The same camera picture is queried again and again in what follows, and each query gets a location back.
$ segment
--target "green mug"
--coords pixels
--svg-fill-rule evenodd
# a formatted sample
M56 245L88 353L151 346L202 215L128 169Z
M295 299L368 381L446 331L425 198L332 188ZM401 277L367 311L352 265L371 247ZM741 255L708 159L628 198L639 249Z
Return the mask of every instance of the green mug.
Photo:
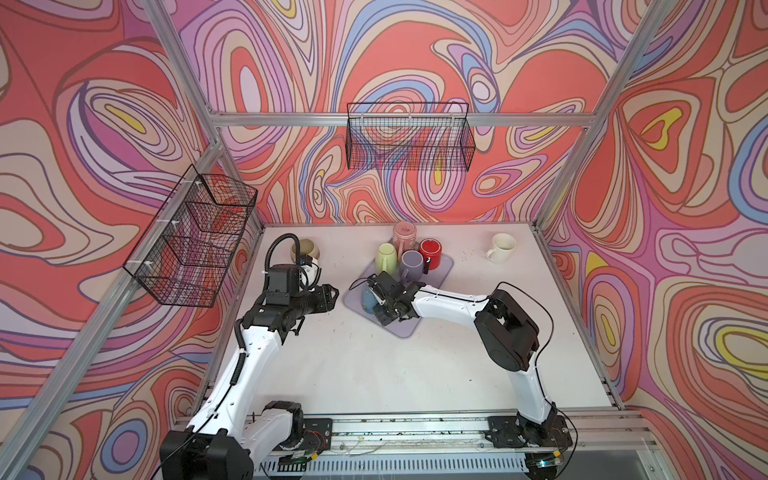
M387 272L392 278L397 274L397 250L391 243L382 243L376 252L376 273L381 272Z

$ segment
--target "purple mug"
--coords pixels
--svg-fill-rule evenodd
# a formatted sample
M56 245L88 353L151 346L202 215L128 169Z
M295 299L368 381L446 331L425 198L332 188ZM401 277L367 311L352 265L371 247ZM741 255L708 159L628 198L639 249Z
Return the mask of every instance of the purple mug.
M424 256L418 250L407 250L400 259L400 280L403 283L418 282L424 273Z

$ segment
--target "wire mesh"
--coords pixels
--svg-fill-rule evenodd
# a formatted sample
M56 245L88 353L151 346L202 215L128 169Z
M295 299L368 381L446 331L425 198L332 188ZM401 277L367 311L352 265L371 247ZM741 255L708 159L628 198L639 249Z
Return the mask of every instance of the wire mesh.
M455 102L348 104L347 167L467 171L475 139L466 108Z
M136 280L164 305L212 307L256 198L226 175L198 175Z

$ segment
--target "robotic arm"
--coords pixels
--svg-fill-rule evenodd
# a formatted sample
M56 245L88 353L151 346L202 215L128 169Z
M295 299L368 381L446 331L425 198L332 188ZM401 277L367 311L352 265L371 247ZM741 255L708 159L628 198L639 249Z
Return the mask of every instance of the robotic arm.
M263 292L235 325L238 350L186 430L168 432L161 445L166 480L251 478L254 466L276 447L292 450L290 459L299 455L297 462L308 462L327 447L321 435L307 435L298 403L271 402L254 423L244 427L251 394L288 333L299 335L305 315L332 310L339 296L339 291L328 284L318 286L321 269L312 257L297 255L296 264L270 265L272 252L286 239L292 239L296 252L300 252L299 240L291 233L270 246ZM386 272L366 281L379 301L374 313L384 326L416 316L474 326L491 359L508 371L518 395L515 424L519 445L514 446L542 445L551 437L556 408L548 400L535 367L530 368L532 360L535 365L539 347L538 327L507 292L473 296L420 282L404 286Z

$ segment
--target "psychedelic wallpaper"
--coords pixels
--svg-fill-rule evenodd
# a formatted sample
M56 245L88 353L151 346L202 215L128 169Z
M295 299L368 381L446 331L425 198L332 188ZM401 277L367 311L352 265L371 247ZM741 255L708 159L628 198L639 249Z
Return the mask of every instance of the psychedelic wallpaper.
M768 478L768 4L678 2L546 237L680 478Z
M0 442L207 146L138 3L0 2ZM26 478L146 476L252 243L211 310L134 298Z
M351 101L467 101L473 112L589 112L645 1L168 2L215 111L335 112ZM267 223L533 220L578 136L477 127L469 173L350 172L345 128L222 130Z

